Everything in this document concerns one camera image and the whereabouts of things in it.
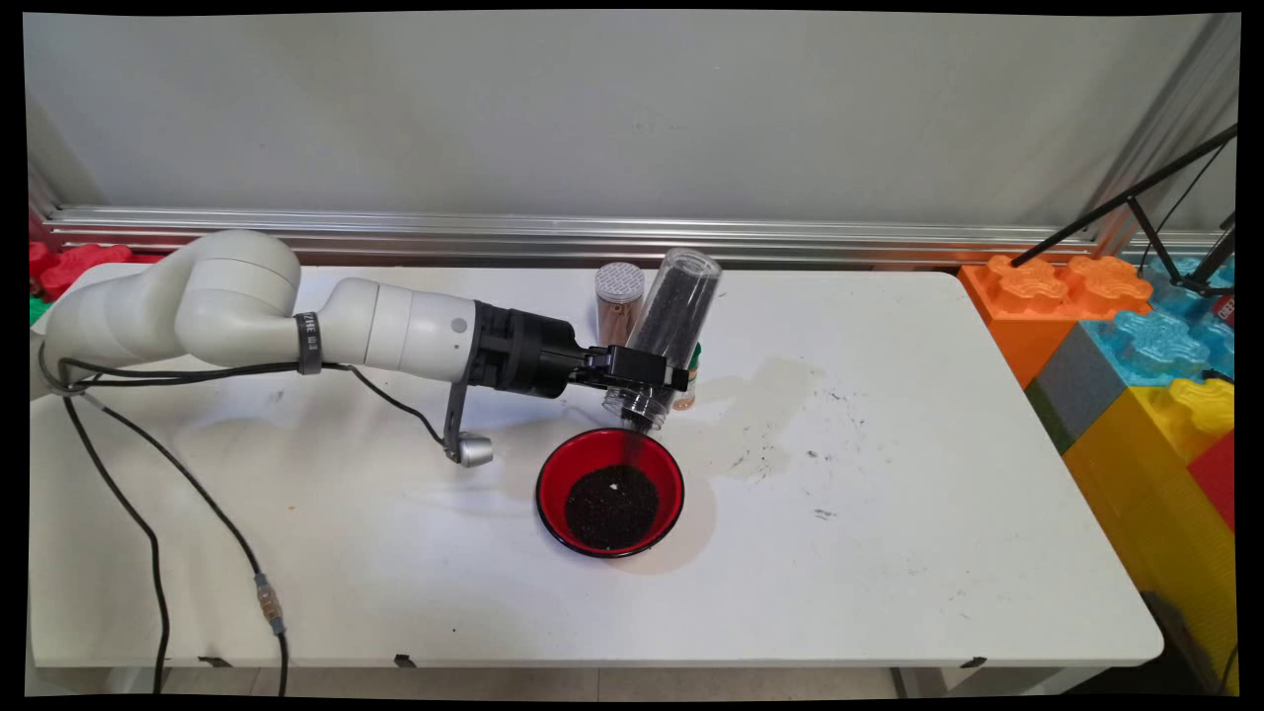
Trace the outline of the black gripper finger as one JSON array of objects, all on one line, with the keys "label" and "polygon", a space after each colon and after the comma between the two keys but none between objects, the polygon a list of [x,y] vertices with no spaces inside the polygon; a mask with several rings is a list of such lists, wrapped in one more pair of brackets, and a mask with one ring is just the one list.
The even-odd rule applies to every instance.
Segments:
[{"label": "black gripper finger", "polygon": [[689,386],[689,369],[669,366],[664,356],[655,353],[621,345],[592,347],[583,356],[583,386],[683,392]]}]

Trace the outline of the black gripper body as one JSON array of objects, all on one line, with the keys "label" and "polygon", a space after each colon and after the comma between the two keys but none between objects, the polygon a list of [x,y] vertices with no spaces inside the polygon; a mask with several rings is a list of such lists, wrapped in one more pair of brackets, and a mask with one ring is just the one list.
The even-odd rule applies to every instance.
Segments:
[{"label": "black gripper body", "polygon": [[475,302],[475,333],[466,385],[556,399],[569,385],[605,388],[569,321]]}]

